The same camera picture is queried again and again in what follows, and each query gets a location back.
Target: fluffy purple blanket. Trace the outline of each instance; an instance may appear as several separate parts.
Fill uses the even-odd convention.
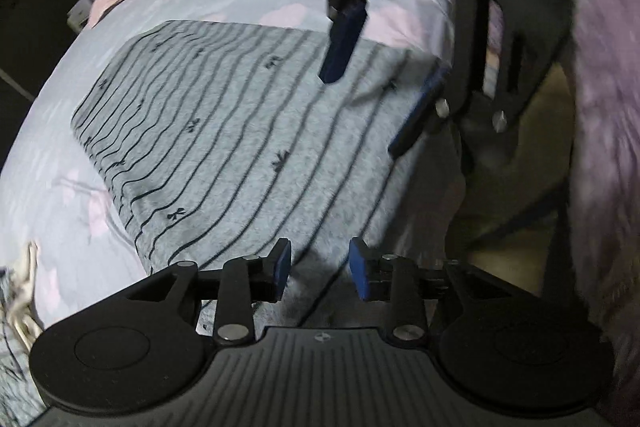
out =
[[[616,351],[603,413],[640,425],[640,0],[576,0],[572,253]]]

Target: wooden floor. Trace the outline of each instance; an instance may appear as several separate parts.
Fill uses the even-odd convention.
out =
[[[499,171],[477,167],[467,179],[465,201],[447,233],[447,256],[465,259],[539,294],[554,216],[490,247],[467,251],[466,245],[562,181],[569,169],[573,137],[574,99],[562,69],[556,66],[523,115],[511,164]]]

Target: bed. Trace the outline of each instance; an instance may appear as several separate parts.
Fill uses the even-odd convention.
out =
[[[449,0],[369,2],[367,41],[384,44],[385,49],[410,50],[424,64],[433,64],[437,57],[446,62],[452,41]],[[28,242],[36,242],[34,305],[45,328],[154,269],[136,251],[130,230],[125,229],[70,122],[122,47],[171,21],[297,28],[323,34],[329,29],[326,0],[126,0],[95,28],[81,33],[31,107],[0,175],[0,266],[9,266]],[[402,118],[397,115],[396,123]],[[385,149],[386,142],[380,142],[380,161],[386,161]],[[384,237],[372,240],[421,263],[434,263],[444,255],[447,224],[464,193],[451,135],[421,141],[398,179],[395,197],[378,218]],[[322,277],[313,292],[333,278],[332,284],[339,279],[336,288],[345,294],[345,301],[353,298],[344,271],[332,269]],[[352,308],[357,307],[356,299],[352,300]],[[319,306],[306,324],[356,325],[354,316],[364,323],[376,320],[362,310],[354,314],[354,308],[351,312],[346,308],[336,312]],[[273,315],[267,313],[263,320],[270,318]],[[28,375],[26,355],[3,326],[0,425],[27,425],[43,406]]]

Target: metal bolt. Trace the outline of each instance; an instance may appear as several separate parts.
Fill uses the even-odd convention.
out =
[[[498,111],[492,118],[495,132],[505,132],[507,130],[507,117],[504,115],[504,111]]]
[[[229,342],[238,342],[249,334],[249,330],[242,324],[227,324],[218,328],[218,336]]]
[[[441,98],[436,102],[436,114],[443,120],[445,118],[449,118],[449,102],[444,98]]]
[[[398,326],[394,330],[394,337],[401,341],[417,341],[424,336],[424,330],[420,326],[413,324],[405,324],[404,326]]]

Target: round pad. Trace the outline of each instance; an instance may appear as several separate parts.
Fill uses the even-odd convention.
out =
[[[444,332],[439,355],[471,397],[525,414],[592,405],[613,368],[597,328],[525,298],[477,301]]]
[[[46,403],[122,415],[175,396],[204,360],[200,336],[162,303],[117,299],[46,330],[30,366]]]

